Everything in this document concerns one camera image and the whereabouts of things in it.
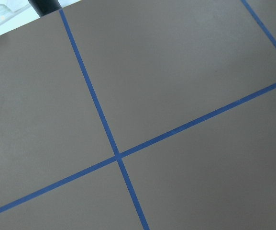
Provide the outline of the black thermos bottle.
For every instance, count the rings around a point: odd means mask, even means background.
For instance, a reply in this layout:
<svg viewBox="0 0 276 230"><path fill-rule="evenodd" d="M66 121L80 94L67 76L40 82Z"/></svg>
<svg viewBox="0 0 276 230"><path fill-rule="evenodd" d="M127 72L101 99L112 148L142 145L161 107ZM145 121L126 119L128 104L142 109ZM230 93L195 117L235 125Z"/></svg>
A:
<svg viewBox="0 0 276 230"><path fill-rule="evenodd" d="M61 5L57 0L28 0L39 17L46 16L52 12L61 9Z"/></svg>

